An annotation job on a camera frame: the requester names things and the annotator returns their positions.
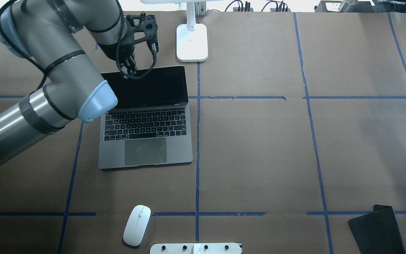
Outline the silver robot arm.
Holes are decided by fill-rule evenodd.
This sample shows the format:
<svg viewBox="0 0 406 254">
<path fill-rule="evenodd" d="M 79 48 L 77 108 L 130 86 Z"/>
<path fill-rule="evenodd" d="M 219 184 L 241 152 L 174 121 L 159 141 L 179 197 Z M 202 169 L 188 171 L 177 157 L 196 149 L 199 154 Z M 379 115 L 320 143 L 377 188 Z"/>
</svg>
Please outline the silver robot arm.
<svg viewBox="0 0 406 254">
<path fill-rule="evenodd" d="M 136 76 L 136 44 L 148 44 L 155 66 L 155 16 L 126 16 L 117 0 L 10 0 L 0 9 L 1 42 L 43 74 L 35 91 L 0 114 L 0 166 L 74 119 L 89 123 L 117 105 L 73 36 L 84 28 L 122 77 L 143 77 Z"/>
</svg>

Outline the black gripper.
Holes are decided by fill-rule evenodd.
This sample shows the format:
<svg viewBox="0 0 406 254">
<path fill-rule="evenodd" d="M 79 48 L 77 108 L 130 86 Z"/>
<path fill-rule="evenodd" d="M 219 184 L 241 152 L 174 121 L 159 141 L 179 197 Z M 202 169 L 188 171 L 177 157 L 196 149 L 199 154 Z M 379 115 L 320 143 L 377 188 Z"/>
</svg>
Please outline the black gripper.
<svg viewBox="0 0 406 254">
<path fill-rule="evenodd" d="M 137 72 L 134 46 L 145 42 L 153 56 L 159 52 L 158 25 L 156 17 L 145 15 L 127 15 L 111 29 L 114 42 L 103 42 L 101 49 L 112 60 L 119 60 L 123 79 L 129 79 Z"/>
</svg>

